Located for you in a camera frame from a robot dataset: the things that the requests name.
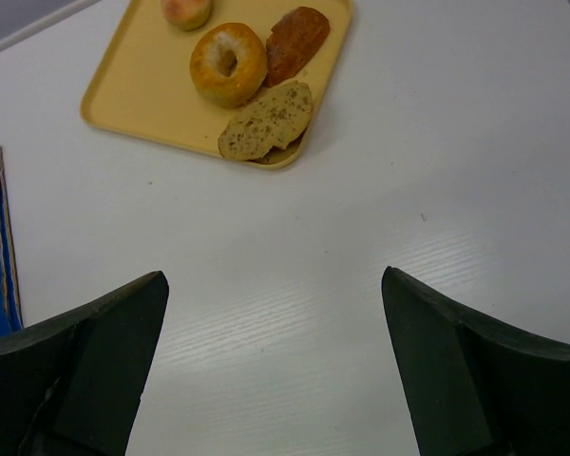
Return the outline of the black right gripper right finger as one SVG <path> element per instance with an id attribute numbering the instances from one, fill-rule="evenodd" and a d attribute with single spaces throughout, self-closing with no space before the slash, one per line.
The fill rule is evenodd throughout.
<path id="1" fill-rule="evenodd" d="M 422 455 L 570 455 L 570 344 L 388 267 L 382 296 Z"/>

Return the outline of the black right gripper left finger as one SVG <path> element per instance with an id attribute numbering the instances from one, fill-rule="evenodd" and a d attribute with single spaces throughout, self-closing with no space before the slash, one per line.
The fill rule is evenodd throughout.
<path id="1" fill-rule="evenodd" d="M 161 271 L 0 337 L 0 455 L 123 455 L 169 296 Z"/>

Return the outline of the seeded bread slice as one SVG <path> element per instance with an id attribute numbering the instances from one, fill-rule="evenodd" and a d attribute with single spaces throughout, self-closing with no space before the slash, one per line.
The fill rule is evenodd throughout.
<path id="1" fill-rule="evenodd" d="M 218 152 L 224 159 L 247 162 L 263 159 L 274 148 L 285 150 L 306 130 L 313 111 L 308 84 L 269 88 L 228 122 L 218 137 Z"/>

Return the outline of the brown oblong bread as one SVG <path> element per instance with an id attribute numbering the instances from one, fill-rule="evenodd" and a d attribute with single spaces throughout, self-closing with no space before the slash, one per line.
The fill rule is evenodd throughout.
<path id="1" fill-rule="evenodd" d="M 293 78 L 322 47 L 331 32 L 318 9 L 301 6 L 285 14 L 266 40 L 268 73 L 264 84 L 277 86 Z"/>

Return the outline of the yellow tray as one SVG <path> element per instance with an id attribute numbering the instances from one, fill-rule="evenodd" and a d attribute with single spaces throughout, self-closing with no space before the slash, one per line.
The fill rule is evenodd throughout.
<path id="1" fill-rule="evenodd" d="M 157 1 L 129 2 L 85 95 L 90 125 L 217 157 L 218 137 L 234 112 L 195 90 L 189 60 L 200 37 L 222 23 L 249 26 L 261 40 L 297 1 L 217 1 L 208 23 L 183 31 L 167 23 Z"/>

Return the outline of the golden bagel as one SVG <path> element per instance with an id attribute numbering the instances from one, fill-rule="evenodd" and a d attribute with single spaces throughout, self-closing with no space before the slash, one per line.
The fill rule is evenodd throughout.
<path id="1" fill-rule="evenodd" d="M 203 98 L 221 107 L 239 107 L 253 98 L 267 76 L 266 48 L 249 26 L 224 23 L 197 42 L 189 72 Z"/>

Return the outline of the round pink-topped bun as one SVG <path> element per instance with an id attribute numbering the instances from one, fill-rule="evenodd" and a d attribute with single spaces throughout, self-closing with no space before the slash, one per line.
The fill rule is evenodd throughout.
<path id="1" fill-rule="evenodd" d="M 199 29 L 209 19 L 212 0 L 161 0 L 161 12 L 172 26 L 190 31 Z"/>

